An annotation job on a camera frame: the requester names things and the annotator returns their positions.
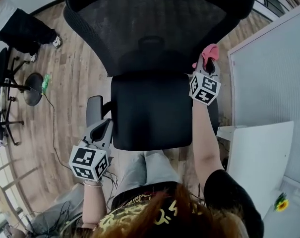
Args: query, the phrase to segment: white sneaker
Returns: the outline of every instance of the white sneaker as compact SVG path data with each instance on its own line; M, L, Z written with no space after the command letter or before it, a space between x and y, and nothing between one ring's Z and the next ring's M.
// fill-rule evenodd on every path
M35 53L34 55L31 56L31 62L35 62L37 60L38 54Z
M62 45L62 39L57 35L56 39L53 41L53 46L58 49L61 45Z

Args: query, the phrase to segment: bracelet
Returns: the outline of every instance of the bracelet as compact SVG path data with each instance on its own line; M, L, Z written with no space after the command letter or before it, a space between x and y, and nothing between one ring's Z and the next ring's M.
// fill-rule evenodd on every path
M95 185L91 185L91 184L88 184L88 183L86 183L86 182L84 181L84 184L87 185L87 186L89 186L89 187L97 187L97 188L102 187L102 183L101 183L101 182L96 182Z

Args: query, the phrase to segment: black chair seat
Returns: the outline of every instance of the black chair seat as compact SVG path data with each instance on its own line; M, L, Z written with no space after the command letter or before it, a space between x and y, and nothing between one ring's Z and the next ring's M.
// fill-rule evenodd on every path
M191 144L192 99L188 83L183 73L152 71L114 77L114 146L144 151Z

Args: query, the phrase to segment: brown hair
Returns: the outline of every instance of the brown hair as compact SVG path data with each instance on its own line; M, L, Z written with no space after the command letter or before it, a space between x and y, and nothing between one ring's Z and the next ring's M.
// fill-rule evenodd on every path
M165 198L164 192L159 192L152 198L144 210L134 218L129 225L112 225L105 231L97 228L95 232L77 233L75 237L85 238L141 238L146 237L154 226ZM186 233L187 237L194 234L204 238L241 238L238 210L219 211L207 208L190 198L188 190L181 184L175 194L177 215L174 219L177 225L171 226L178 234Z

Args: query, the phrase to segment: white desk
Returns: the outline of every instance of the white desk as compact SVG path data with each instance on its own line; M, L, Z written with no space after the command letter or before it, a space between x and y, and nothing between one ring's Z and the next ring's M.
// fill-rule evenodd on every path
M274 203L288 163L293 121L256 126L227 126L217 136L231 142L227 172L250 195L264 218Z

